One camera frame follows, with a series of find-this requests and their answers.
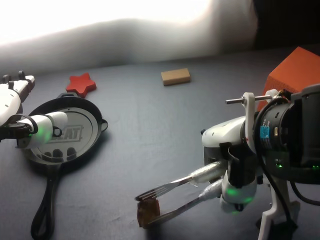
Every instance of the tabletop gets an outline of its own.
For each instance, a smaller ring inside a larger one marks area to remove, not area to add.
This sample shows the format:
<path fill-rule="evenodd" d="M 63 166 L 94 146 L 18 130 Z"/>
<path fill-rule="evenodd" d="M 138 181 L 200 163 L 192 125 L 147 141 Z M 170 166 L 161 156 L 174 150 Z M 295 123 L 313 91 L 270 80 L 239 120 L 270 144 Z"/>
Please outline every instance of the tabletop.
<path fill-rule="evenodd" d="M 29 114 L 65 92 L 69 76 L 88 72 L 97 89 L 86 99 L 109 123 L 88 163 L 64 175 L 58 185 L 52 240 L 256 240 L 255 223 L 270 209 L 266 185 L 246 209 L 226 214 L 219 199 L 203 202 L 159 228 L 137 222 L 134 197 L 184 177 L 204 165 L 201 130 L 243 116 L 240 104 L 225 100 L 244 92 L 261 95 L 268 74 L 294 48 L 216 57 L 82 69 L 36 76 L 23 103 Z M 318 53 L 319 45 L 307 49 Z M 191 82 L 163 86 L 161 72 L 188 68 Z M 31 240 L 30 227 L 42 201 L 46 178 L 35 173 L 15 140 L 0 143 L 0 239 Z M 185 184 L 159 198 L 162 212 L 198 196 L 208 184 Z M 317 199 L 314 185 L 298 188 Z M 293 239 L 318 239 L 320 208 L 301 203 Z"/>

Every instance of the tongs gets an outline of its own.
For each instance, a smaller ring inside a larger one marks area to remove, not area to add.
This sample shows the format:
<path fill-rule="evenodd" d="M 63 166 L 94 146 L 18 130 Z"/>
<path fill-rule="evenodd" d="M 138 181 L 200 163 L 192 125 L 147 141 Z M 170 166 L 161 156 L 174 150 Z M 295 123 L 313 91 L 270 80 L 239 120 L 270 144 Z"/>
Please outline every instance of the tongs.
<path fill-rule="evenodd" d="M 188 176 L 184 178 L 164 184 L 162 186 L 146 191 L 140 194 L 139 196 L 137 196 L 135 198 L 135 200 L 137 201 L 144 201 L 151 198 L 155 199 L 159 196 L 166 194 L 172 189 L 188 182 L 205 183 L 208 181 L 216 180 L 214 183 L 206 187 L 196 199 L 188 202 L 187 204 L 179 207 L 176 210 L 157 216 L 156 218 L 152 219 L 150 222 L 148 222 L 148 224 L 144 225 L 143 227 L 149 228 L 155 225 L 165 223 L 168 220 L 171 220 L 176 216 L 184 213 L 185 211 L 193 208 L 194 206 L 198 205 L 201 202 L 219 197 L 222 193 L 221 189 L 222 189 L 222 181 L 223 181 L 220 177 L 225 174 L 227 167 L 228 167 L 227 161 L 216 161 L 190 173 Z"/>

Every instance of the white curtain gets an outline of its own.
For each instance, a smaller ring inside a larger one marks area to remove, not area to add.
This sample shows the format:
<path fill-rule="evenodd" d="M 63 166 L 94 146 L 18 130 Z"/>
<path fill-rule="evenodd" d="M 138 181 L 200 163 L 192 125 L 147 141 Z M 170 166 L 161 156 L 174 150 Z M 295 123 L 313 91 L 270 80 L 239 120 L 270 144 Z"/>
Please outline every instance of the white curtain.
<path fill-rule="evenodd" d="M 243 51 L 257 30 L 252 0 L 18 0 L 0 7 L 1 75 Z"/>

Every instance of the frying pan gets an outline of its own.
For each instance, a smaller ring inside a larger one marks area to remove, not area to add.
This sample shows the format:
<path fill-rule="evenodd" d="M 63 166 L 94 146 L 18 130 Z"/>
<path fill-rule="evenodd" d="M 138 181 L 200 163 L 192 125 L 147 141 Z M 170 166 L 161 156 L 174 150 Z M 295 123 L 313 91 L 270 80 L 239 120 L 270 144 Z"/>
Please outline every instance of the frying pan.
<path fill-rule="evenodd" d="M 80 160 L 88 157 L 88 151 L 108 127 L 97 106 L 74 92 L 60 94 L 37 107 L 30 116 L 57 111 L 68 116 L 62 135 L 40 147 L 23 150 L 32 166 L 47 176 L 46 190 L 31 225 L 31 236 L 35 240 L 47 240 L 54 231 L 54 202 L 61 173 L 74 169 Z"/>

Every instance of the blue label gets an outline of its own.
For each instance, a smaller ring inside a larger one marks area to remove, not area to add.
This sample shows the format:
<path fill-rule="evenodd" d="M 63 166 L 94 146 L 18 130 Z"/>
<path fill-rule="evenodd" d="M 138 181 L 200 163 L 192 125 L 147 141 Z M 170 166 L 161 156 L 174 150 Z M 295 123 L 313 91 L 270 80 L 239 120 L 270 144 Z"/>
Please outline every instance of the blue label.
<path fill-rule="evenodd" d="M 260 127 L 260 138 L 261 139 L 268 139 L 269 138 L 270 127 L 268 126 L 261 126 Z"/>

